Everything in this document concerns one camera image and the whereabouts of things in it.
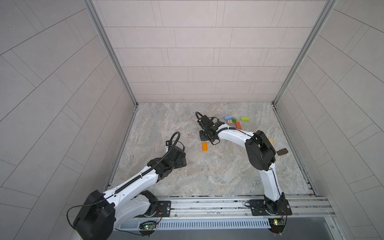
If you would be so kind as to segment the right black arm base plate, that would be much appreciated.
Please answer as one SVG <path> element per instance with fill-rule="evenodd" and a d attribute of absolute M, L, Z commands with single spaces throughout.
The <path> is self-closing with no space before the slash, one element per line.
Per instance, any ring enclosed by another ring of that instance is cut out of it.
<path fill-rule="evenodd" d="M 244 205 L 250 208 L 253 216 L 291 216 L 293 214 L 287 200 L 278 206 L 275 214 L 268 211 L 265 200 L 249 200 Z"/>

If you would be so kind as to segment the aluminium mounting rail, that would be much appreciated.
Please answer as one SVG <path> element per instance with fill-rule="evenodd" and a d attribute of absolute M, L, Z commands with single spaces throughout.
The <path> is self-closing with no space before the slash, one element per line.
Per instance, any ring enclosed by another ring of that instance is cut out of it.
<path fill-rule="evenodd" d="M 333 216 L 334 210 L 326 197 L 309 195 L 288 196 L 293 217 Z M 203 219 L 256 217 L 244 204 L 249 200 L 264 200 L 263 196 L 234 197 L 170 197 L 159 198 L 158 201 L 171 201 L 171 214 L 166 219 Z M 282 216 L 259 216 L 276 218 Z"/>

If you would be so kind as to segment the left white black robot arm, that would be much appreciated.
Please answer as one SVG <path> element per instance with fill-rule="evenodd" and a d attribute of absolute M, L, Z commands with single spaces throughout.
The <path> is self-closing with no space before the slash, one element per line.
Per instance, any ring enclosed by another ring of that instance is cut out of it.
<path fill-rule="evenodd" d="M 69 225 L 83 240 L 106 240 L 121 224 L 136 216 L 152 216 L 158 199 L 148 189 L 166 178 L 174 169 L 187 165 L 184 148 L 177 147 L 180 132 L 166 142 L 167 152 L 147 165 L 124 183 L 101 193 L 88 195 L 74 221 Z"/>

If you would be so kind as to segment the left green circuit board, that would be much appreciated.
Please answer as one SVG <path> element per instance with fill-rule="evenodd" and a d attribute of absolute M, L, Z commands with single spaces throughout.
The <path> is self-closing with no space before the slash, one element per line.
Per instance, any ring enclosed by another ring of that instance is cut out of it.
<path fill-rule="evenodd" d="M 157 222 L 156 221 L 146 221 L 139 225 L 139 233 L 142 236 L 150 236 L 156 230 Z"/>

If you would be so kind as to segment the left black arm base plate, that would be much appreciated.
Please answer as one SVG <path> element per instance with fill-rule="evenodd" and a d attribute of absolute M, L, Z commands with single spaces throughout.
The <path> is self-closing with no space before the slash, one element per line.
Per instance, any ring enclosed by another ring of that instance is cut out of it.
<path fill-rule="evenodd" d="M 171 214 L 171 201 L 158 201 L 156 207 L 150 207 L 150 209 L 143 215 L 138 215 L 137 218 L 157 218 L 169 217 Z"/>

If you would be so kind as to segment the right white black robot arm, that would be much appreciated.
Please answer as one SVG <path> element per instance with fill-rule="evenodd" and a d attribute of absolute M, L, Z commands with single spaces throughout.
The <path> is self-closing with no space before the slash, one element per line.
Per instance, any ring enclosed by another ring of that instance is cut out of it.
<path fill-rule="evenodd" d="M 265 133 L 244 132 L 219 120 L 214 122 L 214 117 L 202 115 L 200 112 L 195 112 L 195 115 L 197 123 L 202 128 L 201 141 L 209 141 L 215 145 L 215 141 L 227 140 L 245 148 L 249 162 L 259 171 L 264 186 L 262 209 L 269 215 L 291 215 L 291 207 L 277 178 L 276 150 Z"/>

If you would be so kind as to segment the dark brown wood block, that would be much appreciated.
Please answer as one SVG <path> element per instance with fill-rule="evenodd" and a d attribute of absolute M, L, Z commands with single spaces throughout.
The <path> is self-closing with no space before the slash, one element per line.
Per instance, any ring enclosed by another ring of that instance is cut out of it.
<path fill-rule="evenodd" d="M 289 152 L 288 149 L 284 148 L 284 149 L 278 150 L 276 153 L 278 156 L 282 156 L 282 155 L 286 155 L 288 152 Z"/>

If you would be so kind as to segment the orange wood block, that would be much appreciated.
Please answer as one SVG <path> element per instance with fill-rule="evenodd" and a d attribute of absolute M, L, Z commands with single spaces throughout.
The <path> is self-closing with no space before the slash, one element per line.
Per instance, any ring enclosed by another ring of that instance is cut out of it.
<path fill-rule="evenodd" d="M 207 144 L 207 142 L 203 142 L 203 143 L 202 143 L 202 150 L 203 150 L 203 152 L 206 152 L 206 151 L 208 150 L 208 144 Z"/>

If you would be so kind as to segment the red wood block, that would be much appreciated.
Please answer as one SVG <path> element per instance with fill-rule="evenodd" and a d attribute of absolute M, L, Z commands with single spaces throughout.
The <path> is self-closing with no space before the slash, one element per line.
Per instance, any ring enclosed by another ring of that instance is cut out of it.
<path fill-rule="evenodd" d="M 236 128 L 237 128 L 238 130 L 242 130 L 242 125 L 241 125 L 240 122 L 236 122 Z"/>

